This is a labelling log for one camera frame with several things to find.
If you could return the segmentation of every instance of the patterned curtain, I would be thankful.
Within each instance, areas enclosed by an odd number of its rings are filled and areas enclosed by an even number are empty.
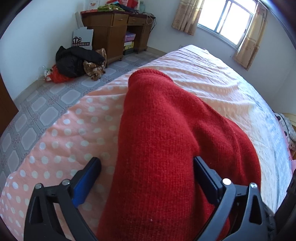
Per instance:
[[[233,59],[246,70],[249,70],[258,52],[259,44],[266,26],[266,14],[266,7],[258,2],[256,13],[253,16],[249,30],[241,46],[233,56]]]
[[[194,35],[205,0],[181,0],[172,27]]]

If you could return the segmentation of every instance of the tile floor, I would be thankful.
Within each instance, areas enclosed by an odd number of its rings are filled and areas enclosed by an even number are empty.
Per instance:
[[[99,81],[80,77],[68,83],[45,83],[18,106],[19,112],[0,138],[0,193],[8,175],[17,170],[42,134],[67,109],[97,88],[159,56],[142,52],[112,63]]]

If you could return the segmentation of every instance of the window sill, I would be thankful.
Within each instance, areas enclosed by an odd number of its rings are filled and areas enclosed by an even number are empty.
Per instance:
[[[227,45],[229,45],[230,47],[232,47],[233,49],[237,50],[238,49],[238,46],[235,45],[233,42],[231,42],[230,40],[228,40],[227,38],[215,33],[213,30],[201,25],[201,24],[198,24],[197,25],[197,28],[200,28],[202,29],[203,31],[206,31],[207,33],[213,35],[214,37],[216,37],[217,39],[220,39],[221,41],[223,41],[224,43],[226,43]]]

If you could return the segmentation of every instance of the pink polka dot bed sheet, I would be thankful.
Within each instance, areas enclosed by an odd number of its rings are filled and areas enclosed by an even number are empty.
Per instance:
[[[137,69],[142,68],[164,72],[240,126],[259,157],[263,201],[276,211],[291,180],[291,166],[279,123],[257,91],[220,59],[193,45]],[[78,209],[96,232],[116,168],[128,79],[137,69],[80,99],[45,132],[19,169],[8,177],[0,197],[0,216],[18,241],[23,240],[35,184],[53,186],[71,179],[93,156],[101,159],[102,172]],[[74,240],[58,206],[56,212],[66,237]]]

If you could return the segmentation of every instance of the silver bolt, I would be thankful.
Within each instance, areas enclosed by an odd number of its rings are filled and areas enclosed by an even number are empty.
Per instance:
[[[38,184],[35,185],[35,189],[40,189],[40,188],[42,188],[42,184],[41,183],[38,183]]]
[[[251,183],[251,188],[257,188],[258,186],[257,186],[257,184],[256,183]]]
[[[70,180],[69,180],[69,179],[65,179],[65,180],[62,181],[62,184],[63,184],[64,186],[67,186],[67,185],[70,184]]]
[[[223,183],[225,184],[225,185],[230,185],[231,184],[231,180],[230,179],[228,179],[228,178],[224,178],[223,179]]]

